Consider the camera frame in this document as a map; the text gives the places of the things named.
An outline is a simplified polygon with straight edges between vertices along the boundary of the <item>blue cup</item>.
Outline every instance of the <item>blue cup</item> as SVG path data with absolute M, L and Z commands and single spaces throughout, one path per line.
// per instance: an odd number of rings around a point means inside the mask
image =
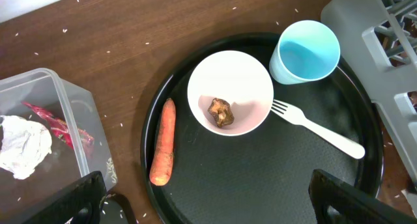
M 339 41 L 327 26 L 317 21 L 299 21 L 282 33 L 269 71 L 281 84 L 317 81 L 333 72 L 339 58 Z

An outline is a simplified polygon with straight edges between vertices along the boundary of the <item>white bowl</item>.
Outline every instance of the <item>white bowl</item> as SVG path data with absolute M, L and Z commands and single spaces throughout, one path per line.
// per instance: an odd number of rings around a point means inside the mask
M 222 128 L 207 111 L 213 98 L 231 105 L 235 121 Z M 266 68 L 239 51 L 221 51 L 201 61 L 188 82 L 188 103 L 194 117 L 211 132 L 236 136 L 258 127 L 269 114 L 274 99 Z

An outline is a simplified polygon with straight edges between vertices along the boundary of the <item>carrot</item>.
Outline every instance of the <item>carrot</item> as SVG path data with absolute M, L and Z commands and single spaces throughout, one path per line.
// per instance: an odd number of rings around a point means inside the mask
M 154 159 L 152 161 L 149 178 L 157 186 L 163 186 L 171 178 L 174 164 L 174 131 L 175 131 L 175 104 L 167 99 L 162 108 L 161 124 L 158 140 L 156 142 Z

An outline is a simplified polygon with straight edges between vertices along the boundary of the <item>tray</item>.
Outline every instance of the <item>tray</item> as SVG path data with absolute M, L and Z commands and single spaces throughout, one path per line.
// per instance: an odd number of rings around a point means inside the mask
M 249 33 L 192 53 L 160 85 L 141 138 L 141 164 L 152 205 L 164 223 L 316 223 L 308 196 L 313 169 L 323 169 L 376 196 L 382 176 L 382 137 L 371 103 L 350 68 L 299 85 L 274 83 L 274 97 L 300 107 L 307 118 L 361 143 L 356 161 L 301 126 L 273 113 L 254 131 L 236 137 L 206 130 L 192 115 L 188 80 L 208 55 L 246 52 L 268 67 L 279 35 Z M 169 183 L 153 186 L 149 171 L 162 106 L 177 107 L 175 162 Z

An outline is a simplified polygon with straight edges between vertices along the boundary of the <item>red wrapper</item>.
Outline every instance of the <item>red wrapper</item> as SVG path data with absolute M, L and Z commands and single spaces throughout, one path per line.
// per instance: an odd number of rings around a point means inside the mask
M 68 131 L 68 126 L 66 122 L 53 116 L 48 110 L 35 106 L 33 104 L 29 104 L 27 102 L 22 102 L 22 104 L 26 105 L 34 113 L 36 113 L 40 118 L 46 120 L 48 124 L 51 126 L 51 131 L 54 136 L 58 139 L 66 143 L 70 148 L 74 149 L 72 144 L 71 135 Z M 81 130 L 78 128 L 79 138 L 81 139 L 81 144 L 83 145 L 84 153 L 88 158 L 91 158 L 93 155 L 93 147 L 94 147 L 94 138 L 89 135 L 85 130 Z

